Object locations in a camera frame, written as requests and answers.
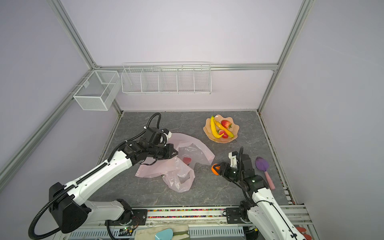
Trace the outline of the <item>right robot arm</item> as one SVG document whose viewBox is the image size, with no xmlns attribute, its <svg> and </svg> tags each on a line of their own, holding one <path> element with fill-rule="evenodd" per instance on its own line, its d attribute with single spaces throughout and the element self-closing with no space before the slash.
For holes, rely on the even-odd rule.
<svg viewBox="0 0 384 240">
<path fill-rule="evenodd" d="M 215 164 L 212 172 L 241 188 L 245 195 L 240 204 L 241 219 L 251 222 L 266 240 L 304 240 L 305 236 L 276 202 L 267 182 L 256 175 L 249 155 L 234 154 L 231 163 Z"/>
</svg>

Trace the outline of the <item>yellow green banana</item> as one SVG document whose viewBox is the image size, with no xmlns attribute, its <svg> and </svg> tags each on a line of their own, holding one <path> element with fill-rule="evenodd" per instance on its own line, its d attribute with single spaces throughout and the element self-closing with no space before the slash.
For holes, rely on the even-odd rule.
<svg viewBox="0 0 384 240">
<path fill-rule="evenodd" d="M 211 118 L 210 118 L 211 131 L 212 131 L 213 136 L 215 138 L 219 139 L 219 138 L 221 138 L 221 136 L 218 134 L 218 131 L 216 130 L 216 125 L 214 123 L 214 120 L 215 120 L 215 118 L 213 116 L 211 116 Z"/>
</svg>

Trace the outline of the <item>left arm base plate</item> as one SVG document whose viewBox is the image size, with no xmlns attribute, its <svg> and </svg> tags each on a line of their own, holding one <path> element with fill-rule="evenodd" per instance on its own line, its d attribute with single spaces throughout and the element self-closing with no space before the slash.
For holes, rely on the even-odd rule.
<svg viewBox="0 0 384 240">
<path fill-rule="evenodd" d="M 143 226 L 146 224 L 147 209 L 124 210 L 116 220 L 109 220 L 109 226 Z"/>
</svg>

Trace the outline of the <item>orange tangerine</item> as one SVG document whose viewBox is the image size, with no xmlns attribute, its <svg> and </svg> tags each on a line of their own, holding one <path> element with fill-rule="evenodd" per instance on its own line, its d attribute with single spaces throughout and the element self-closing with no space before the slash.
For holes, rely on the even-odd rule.
<svg viewBox="0 0 384 240">
<path fill-rule="evenodd" d="M 216 175 L 216 176 L 219 176 L 220 175 L 220 165 L 219 164 L 214 164 L 212 165 L 211 167 L 211 170 L 212 172 Z"/>
</svg>

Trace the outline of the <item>pink plastic bag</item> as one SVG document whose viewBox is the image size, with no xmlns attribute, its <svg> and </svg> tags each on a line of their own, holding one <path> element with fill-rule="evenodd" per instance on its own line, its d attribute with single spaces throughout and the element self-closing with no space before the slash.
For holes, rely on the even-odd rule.
<svg viewBox="0 0 384 240">
<path fill-rule="evenodd" d="M 189 191 L 195 179 L 195 165 L 211 166 L 215 155 L 202 141 L 185 134 L 172 134 L 169 143 L 174 145 L 179 154 L 168 160 L 159 160 L 151 166 L 141 165 L 136 177 L 162 177 L 171 190 L 178 193 Z"/>
</svg>

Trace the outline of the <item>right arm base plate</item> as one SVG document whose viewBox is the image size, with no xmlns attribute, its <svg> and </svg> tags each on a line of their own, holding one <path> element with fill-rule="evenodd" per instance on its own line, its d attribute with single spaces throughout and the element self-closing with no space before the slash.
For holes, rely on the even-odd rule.
<svg viewBox="0 0 384 240">
<path fill-rule="evenodd" d="M 226 208 L 223 211 L 223 215 L 226 217 L 228 224 L 249 223 L 247 211 L 242 206 L 235 208 Z"/>
</svg>

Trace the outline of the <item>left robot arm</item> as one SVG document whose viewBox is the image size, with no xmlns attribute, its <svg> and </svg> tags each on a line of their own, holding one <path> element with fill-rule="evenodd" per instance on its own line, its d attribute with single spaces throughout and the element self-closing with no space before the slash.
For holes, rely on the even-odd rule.
<svg viewBox="0 0 384 240">
<path fill-rule="evenodd" d="M 159 125 L 147 123 L 144 130 L 135 137 L 117 145 L 110 156 L 81 177 L 62 185 L 56 183 L 49 189 L 49 201 L 32 220 L 28 235 L 32 240 L 41 240 L 57 232 L 71 233 L 84 224 L 94 222 L 115 222 L 129 225 L 135 218 L 132 207 L 123 199 L 112 202 L 91 202 L 89 198 L 107 182 L 147 158 L 155 162 L 168 160 L 178 155 L 174 145 L 169 143 L 172 133 Z M 58 225 L 48 233 L 38 235 L 36 226 L 43 214 L 49 211 Z"/>
</svg>

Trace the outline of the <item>red strawberry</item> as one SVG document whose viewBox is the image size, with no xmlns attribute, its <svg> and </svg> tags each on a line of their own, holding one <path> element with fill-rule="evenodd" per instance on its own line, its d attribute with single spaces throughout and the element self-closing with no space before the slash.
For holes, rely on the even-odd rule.
<svg viewBox="0 0 384 240">
<path fill-rule="evenodd" d="M 228 130 L 232 128 L 232 123 L 228 120 L 222 120 L 221 125 Z"/>
</svg>

